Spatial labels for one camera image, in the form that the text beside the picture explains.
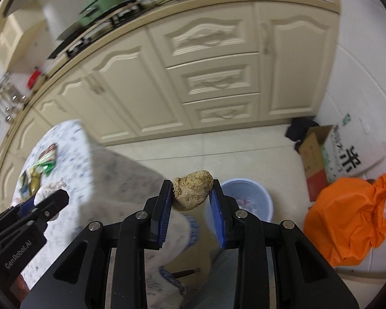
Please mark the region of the person's right hand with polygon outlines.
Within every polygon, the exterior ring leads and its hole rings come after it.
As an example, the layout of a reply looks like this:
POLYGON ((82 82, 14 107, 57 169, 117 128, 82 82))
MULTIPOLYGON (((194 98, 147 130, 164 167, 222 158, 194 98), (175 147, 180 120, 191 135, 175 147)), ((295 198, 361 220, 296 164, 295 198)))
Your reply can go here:
POLYGON ((29 294, 30 289, 21 274, 10 287, 10 292, 13 293, 20 302, 22 302, 29 294))

